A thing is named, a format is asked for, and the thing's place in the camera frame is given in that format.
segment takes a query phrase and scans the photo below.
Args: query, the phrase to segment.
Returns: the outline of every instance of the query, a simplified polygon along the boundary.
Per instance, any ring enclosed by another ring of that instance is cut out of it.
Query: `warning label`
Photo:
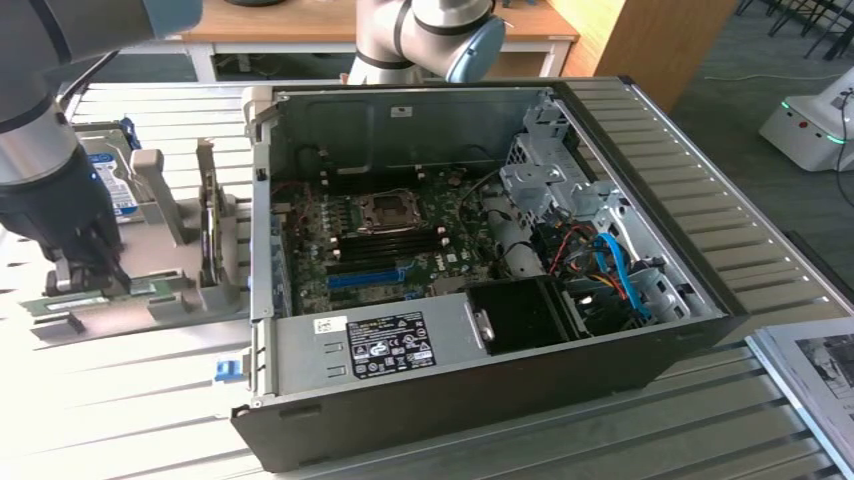
[[[350,322],[353,371],[373,378],[437,364],[422,312]]]

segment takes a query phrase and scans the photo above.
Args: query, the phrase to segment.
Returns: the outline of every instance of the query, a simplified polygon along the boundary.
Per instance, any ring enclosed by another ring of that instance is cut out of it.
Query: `blue latch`
[[[139,143],[139,137],[136,136],[136,126],[128,117],[124,117],[119,120],[119,125],[122,125],[122,130],[124,130],[124,136],[128,140],[128,145],[134,150],[142,150],[143,146]]]
[[[243,380],[243,378],[243,369],[241,368],[239,360],[220,360],[216,362],[215,382],[230,382]]]

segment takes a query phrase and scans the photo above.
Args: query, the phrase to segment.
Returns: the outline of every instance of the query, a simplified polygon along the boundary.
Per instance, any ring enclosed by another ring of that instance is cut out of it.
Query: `cpu socket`
[[[418,210],[418,198],[409,190],[357,198],[362,216],[362,233],[391,233],[413,230],[421,226],[422,213]]]

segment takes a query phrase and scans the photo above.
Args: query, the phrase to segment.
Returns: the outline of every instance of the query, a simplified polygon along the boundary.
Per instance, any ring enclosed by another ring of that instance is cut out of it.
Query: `metal table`
[[[854,308],[643,93],[617,78],[570,84],[754,317],[642,391],[277,478],[841,478],[742,338],[762,325],[849,316]],[[131,116],[143,145],[164,151],[178,198],[196,194],[195,139],[212,137],[226,190],[249,199],[242,89],[94,85],[72,119]],[[245,274],[249,226],[247,217]],[[0,278],[11,268],[27,266],[2,267]],[[10,323],[0,338],[20,338]],[[15,432],[0,434],[0,458],[16,457],[12,478],[270,478],[226,419],[235,392],[210,382],[218,356],[247,345],[242,320],[32,353],[23,340],[8,345],[20,350],[6,382],[18,395],[0,401],[10,403],[4,431]]]

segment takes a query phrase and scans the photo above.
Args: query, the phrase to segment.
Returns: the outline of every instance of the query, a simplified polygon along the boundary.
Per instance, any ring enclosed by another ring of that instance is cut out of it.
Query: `black chair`
[[[813,53],[813,50],[816,50],[816,47],[818,47],[818,44],[822,43],[822,41],[825,40],[825,38],[828,37],[828,34],[830,33],[838,33],[841,34],[840,40],[837,40],[837,42],[834,42],[834,48],[838,50],[840,52],[840,56],[842,56],[842,54],[845,53],[846,49],[849,48],[849,44],[852,43],[852,39],[850,39],[850,30],[852,28],[854,28],[854,14],[852,14],[848,10],[849,7],[852,6],[852,3],[854,2],[854,0],[845,0],[844,3],[841,3],[840,5],[836,5],[833,0],[824,0],[822,3],[825,3],[824,6],[824,10],[822,10],[822,15],[820,17],[816,18],[813,25],[816,25],[816,22],[818,22],[818,20],[821,19],[821,17],[824,17],[825,12],[828,12],[828,9],[834,10],[834,14],[830,18],[830,25],[828,25],[828,28],[825,28],[825,31],[822,32],[821,36],[818,37],[818,40],[816,40],[816,43],[813,43],[813,46],[810,47],[810,49],[806,51],[806,55],[804,55],[804,58],[809,58],[810,54]],[[837,26],[837,24],[840,23],[840,19],[842,18],[842,16],[849,13],[848,20],[849,20],[849,26],[842,29],[842,30],[833,30],[833,27]]]
[[[774,25],[772,25],[772,29],[769,30],[769,37],[773,37],[774,35],[777,35],[777,32],[780,32],[780,29],[784,28],[784,25],[786,25],[786,23],[789,23],[789,20],[796,18],[796,15],[801,13],[809,13],[810,16],[814,15],[816,6],[808,5],[806,4],[808,1],[810,0],[789,0],[789,3],[786,4],[786,8],[784,9],[784,13],[780,14],[780,17],[777,18]]]
[[[748,7],[750,6],[752,3],[753,3],[753,0],[742,0],[741,3],[738,4],[738,8],[736,9],[736,15],[741,17],[742,13],[745,13],[745,10],[748,10]],[[774,15],[774,12],[777,11],[777,8],[780,7],[781,3],[784,3],[784,0],[773,0],[768,2],[769,8],[765,10],[766,17],[770,17],[772,15]]]
[[[818,23],[818,21],[825,18],[825,14],[830,9],[830,5],[833,4],[833,0],[814,0],[813,4],[813,12],[810,13],[810,17],[808,18],[806,23],[804,24],[804,28],[801,29],[801,36],[806,37],[806,34],[813,30],[813,27]]]

